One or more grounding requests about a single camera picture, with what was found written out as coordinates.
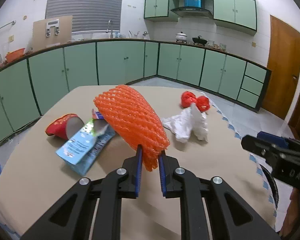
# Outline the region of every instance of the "gray roller shutter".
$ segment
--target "gray roller shutter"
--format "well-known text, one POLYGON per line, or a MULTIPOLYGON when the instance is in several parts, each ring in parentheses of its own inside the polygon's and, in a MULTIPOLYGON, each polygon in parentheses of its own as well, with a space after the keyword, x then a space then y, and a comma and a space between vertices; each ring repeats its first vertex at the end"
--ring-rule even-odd
POLYGON ((48 0, 46 19, 73 15, 72 32, 120 30, 122 0, 48 0))

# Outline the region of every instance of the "white pot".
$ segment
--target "white pot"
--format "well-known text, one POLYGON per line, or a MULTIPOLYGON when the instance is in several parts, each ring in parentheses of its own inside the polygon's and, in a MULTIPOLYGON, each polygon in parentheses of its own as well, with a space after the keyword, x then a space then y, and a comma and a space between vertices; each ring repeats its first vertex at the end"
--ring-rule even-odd
POLYGON ((187 35, 185 35, 183 32, 177 33, 176 40, 177 41, 187 41, 187 35))

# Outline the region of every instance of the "tile floor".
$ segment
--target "tile floor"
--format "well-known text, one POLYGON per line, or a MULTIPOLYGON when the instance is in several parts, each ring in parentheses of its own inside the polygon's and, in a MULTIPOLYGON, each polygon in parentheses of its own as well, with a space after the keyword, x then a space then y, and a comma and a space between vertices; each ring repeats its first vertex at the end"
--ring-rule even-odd
MULTIPOLYGON (((145 81, 138 82, 134 85, 194 89, 192 87, 161 78, 151 78, 145 81)), ((293 138, 293 134, 287 123, 285 123, 279 117, 269 113, 268 111, 260 109, 259 113, 254 113, 242 106, 239 106, 218 96, 209 93, 205 94, 219 107, 223 114, 238 130, 241 136, 244 136, 246 134, 256 136, 259 131, 265 131, 274 135, 293 138)), ((0 147, 0 164, 2 168, 6 164, 14 147, 22 140, 24 135, 29 130, 30 128, 16 135, 13 139, 9 140, 7 143, 0 147)), ((271 171, 271 167, 265 163, 265 160, 263 158, 258 158, 258 161, 261 165, 265 166, 269 171, 271 171)), ((276 220, 276 230, 278 231, 282 226, 287 208, 290 203, 289 197, 292 191, 292 187, 278 180, 276 180, 276 182, 279 190, 279 204, 276 220)))

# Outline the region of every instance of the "drawer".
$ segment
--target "drawer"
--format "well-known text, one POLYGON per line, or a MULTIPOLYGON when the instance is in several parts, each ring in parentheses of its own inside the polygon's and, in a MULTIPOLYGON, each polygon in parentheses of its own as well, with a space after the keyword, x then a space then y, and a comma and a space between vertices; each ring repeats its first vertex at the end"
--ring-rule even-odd
POLYGON ((252 77, 260 82, 264 82, 267 71, 261 67, 253 65, 251 63, 247 63, 246 75, 252 77))
POLYGON ((259 99, 258 96, 254 95, 246 90, 240 89, 238 101, 255 108, 257 105, 258 99, 259 99))
POLYGON ((241 88, 260 96, 262 86, 263 83, 260 83, 259 81, 254 80, 250 77, 244 76, 241 88))

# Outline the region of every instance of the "table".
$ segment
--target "table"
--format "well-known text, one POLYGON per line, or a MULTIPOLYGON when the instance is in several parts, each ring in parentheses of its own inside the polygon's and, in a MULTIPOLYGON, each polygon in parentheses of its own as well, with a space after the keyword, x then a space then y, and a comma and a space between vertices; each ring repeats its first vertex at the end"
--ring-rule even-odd
MULTIPOLYGON (((114 86, 84 86, 72 90, 55 104, 26 134, 12 152, 0 176, 0 222, 22 235, 80 176, 72 171, 55 151, 64 140, 48 137, 45 128, 67 113, 75 113, 86 123, 95 108, 93 99, 114 86)), ((184 89, 133 86, 159 117, 178 114, 184 89)), ((200 92, 191 90, 196 96, 200 92)), ((255 211, 274 225, 275 207, 269 201, 270 189, 263 187, 265 178, 257 173, 258 164, 242 149, 240 139, 228 128, 215 107, 207 117, 208 143, 195 136, 183 144, 166 130, 171 142, 166 154, 178 159, 181 167, 196 176, 222 177, 255 211)), ((115 136, 103 149, 86 174, 100 179, 122 166, 135 151, 115 136)), ((136 200, 122 200, 121 239, 180 239, 180 206, 178 199, 162 197, 159 169, 143 169, 141 191, 136 200)))

